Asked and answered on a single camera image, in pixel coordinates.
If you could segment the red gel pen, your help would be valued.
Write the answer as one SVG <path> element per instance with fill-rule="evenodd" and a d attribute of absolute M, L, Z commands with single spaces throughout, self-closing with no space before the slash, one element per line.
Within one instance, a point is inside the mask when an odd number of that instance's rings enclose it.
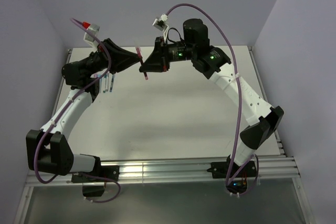
<path fill-rule="evenodd" d="M 140 47 L 136 47 L 135 49 L 136 49 L 138 57 L 140 58 L 140 64 L 141 64 L 141 66 L 143 66 L 144 61 L 143 61 L 143 57 L 142 57 L 142 54 L 141 54 L 141 48 Z M 148 74 L 146 72 L 143 72 L 143 75 L 144 75 L 145 80 L 149 79 L 148 78 Z"/>

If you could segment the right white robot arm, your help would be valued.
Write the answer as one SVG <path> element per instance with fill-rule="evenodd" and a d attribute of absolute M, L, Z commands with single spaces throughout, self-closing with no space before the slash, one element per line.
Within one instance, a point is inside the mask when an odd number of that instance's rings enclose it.
<path fill-rule="evenodd" d="M 220 48 L 210 45 L 208 28 L 201 19 L 183 23 L 183 37 L 179 41 L 168 38 L 167 15 L 156 18 L 153 26 L 163 35 L 157 37 L 154 49 L 140 67 L 140 72 L 167 72 L 172 62 L 191 61 L 193 67 L 221 88 L 241 110 L 248 126 L 239 134 L 236 152 L 227 164 L 234 177 L 245 171 L 245 162 L 277 129 L 284 111 L 265 101 L 234 70 L 231 58 Z"/>

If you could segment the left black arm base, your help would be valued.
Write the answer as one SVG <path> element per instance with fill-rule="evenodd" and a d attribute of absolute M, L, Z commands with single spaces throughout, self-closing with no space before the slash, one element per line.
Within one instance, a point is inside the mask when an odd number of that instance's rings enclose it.
<path fill-rule="evenodd" d="M 116 199 L 121 193 L 119 179 L 119 165 L 101 166 L 99 170 L 89 173 L 79 172 L 72 174 L 71 182 L 75 184 L 85 183 L 103 183 L 102 186 L 82 186 L 82 195 L 86 200 L 93 203 L 105 203 Z M 110 199 L 99 199 L 106 192 L 107 183 L 113 183 L 117 186 L 117 192 Z"/>

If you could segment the aluminium frame rail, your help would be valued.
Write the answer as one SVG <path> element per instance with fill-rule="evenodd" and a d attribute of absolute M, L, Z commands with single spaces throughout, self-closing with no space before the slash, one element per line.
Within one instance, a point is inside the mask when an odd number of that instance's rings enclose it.
<path fill-rule="evenodd" d="M 119 184 L 210 182 L 207 171 L 212 162 L 226 158 L 187 158 L 148 161 L 103 161 L 102 166 L 119 166 Z M 260 179 L 287 179 L 300 177 L 293 157 L 262 156 L 259 158 Z"/>

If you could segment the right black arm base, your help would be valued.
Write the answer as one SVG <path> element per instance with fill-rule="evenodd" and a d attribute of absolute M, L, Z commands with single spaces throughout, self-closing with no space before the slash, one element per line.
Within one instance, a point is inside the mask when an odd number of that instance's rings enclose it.
<path fill-rule="evenodd" d="M 212 179 L 226 179 L 229 175 L 228 180 L 230 181 L 226 185 L 230 195 L 240 196 L 247 192 L 249 188 L 248 179 L 257 179 L 258 176 L 258 166 L 254 161 L 249 161 L 243 168 L 233 163 L 233 166 L 229 171 L 230 158 L 223 162 L 211 162 L 210 168 L 206 171 L 211 173 Z"/>

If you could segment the white teal marker pen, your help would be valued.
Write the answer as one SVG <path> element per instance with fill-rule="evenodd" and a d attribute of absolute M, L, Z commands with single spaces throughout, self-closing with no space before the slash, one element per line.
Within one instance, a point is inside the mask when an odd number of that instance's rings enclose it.
<path fill-rule="evenodd" d="M 107 77 L 108 75 L 106 74 L 103 78 L 102 78 L 102 92 L 105 93 L 107 90 Z"/>

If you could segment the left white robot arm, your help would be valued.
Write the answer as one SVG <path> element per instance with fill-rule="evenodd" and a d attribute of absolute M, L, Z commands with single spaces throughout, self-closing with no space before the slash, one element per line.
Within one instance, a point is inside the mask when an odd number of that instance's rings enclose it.
<path fill-rule="evenodd" d="M 49 173 L 53 178 L 83 173 L 91 182 L 101 178 L 100 158 L 74 154 L 68 144 L 68 137 L 84 111 L 99 94 L 100 81 L 94 74 L 101 71 L 119 73 L 140 60 L 136 53 L 120 48 L 106 39 L 88 57 L 62 67 L 62 77 L 66 85 L 70 86 L 65 102 L 45 125 L 38 130 L 30 130 L 26 135 L 28 166 L 39 182 L 46 183 L 40 173 Z"/>

